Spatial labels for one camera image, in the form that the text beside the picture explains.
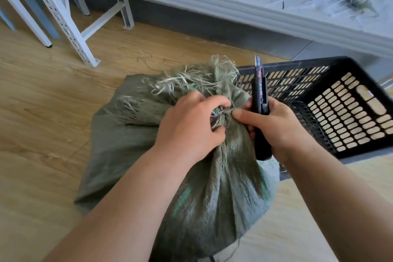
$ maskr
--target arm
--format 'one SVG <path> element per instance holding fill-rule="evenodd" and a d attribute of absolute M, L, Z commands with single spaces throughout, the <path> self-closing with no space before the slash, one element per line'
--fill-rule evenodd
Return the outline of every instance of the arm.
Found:
<path fill-rule="evenodd" d="M 270 115 L 242 109 L 238 121 L 261 129 L 291 174 L 313 218 L 340 261 L 393 261 L 393 206 L 302 127 L 292 110 L 269 99 Z"/>
<path fill-rule="evenodd" d="M 230 106 L 197 91 L 165 114 L 155 145 L 45 258 L 59 261 L 148 261 L 162 218 L 189 169 L 225 139 L 210 114 Z"/>

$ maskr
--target left hand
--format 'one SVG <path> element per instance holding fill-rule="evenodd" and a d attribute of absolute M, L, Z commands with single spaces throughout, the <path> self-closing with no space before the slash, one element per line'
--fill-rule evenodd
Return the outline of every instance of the left hand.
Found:
<path fill-rule="evenodd" d="M 180 156 L 191 168 L 225 140 L 225 127 L 211 130 L 210 115 L 218 106 L 230 105 L 222 95 L 206 98 L 199 91 L 189 92 L 166 112 L 153 148 Z"/>

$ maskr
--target right hand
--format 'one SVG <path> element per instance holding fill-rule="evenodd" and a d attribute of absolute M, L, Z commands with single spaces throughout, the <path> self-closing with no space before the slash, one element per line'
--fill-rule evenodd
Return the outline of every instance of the right hand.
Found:
<path fill-rule="evenodd" d="M 232 116 L 237 121 L 249 126 L 252 137 L 255 135 L 252 132 L 252 126 L 259 128 L 272 146 L 274 157 L 281 164 L 285 165 L 293 151 L 301 149 L 307 151 L 310 146 L 317 143 L 287 105 L 269 97 L 269 108 L 269 115 L 234 109 Z"/>

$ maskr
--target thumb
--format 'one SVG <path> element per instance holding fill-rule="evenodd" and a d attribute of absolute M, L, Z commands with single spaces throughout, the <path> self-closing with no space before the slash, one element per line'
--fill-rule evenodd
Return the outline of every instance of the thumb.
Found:
<path fill-rule="evenodd" d="M 243 124 L 253 125 L 259 129 L 262 129 L 266 122 L 266 116 L 239 108 L 232 111 L 232 116 L 234 119 Z"/>
<path fill-rule="evenodd" d="M 225 127 L 224 126 L 217 127 L 213 132 L 213 136 L 214 136 L 214 147 L 219 146 L 225 140 Z"/>

